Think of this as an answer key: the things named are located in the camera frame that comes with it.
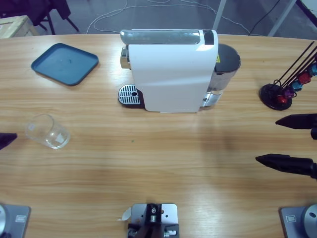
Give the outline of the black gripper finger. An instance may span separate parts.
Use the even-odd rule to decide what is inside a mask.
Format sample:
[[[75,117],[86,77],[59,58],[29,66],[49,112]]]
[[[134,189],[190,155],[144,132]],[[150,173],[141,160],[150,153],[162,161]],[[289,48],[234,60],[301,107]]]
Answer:
[[[0,149],[5,148],[17,138],[16,133],[0,133]]]
[[[281,154],[257,156],[256,160],[274,170],[317,178],[317,164],[310,158],[291,157]]]
[[[316,114],[294,114],[283,117],[275,122],[276,125],[292,129],[312,129],[317,127]]]

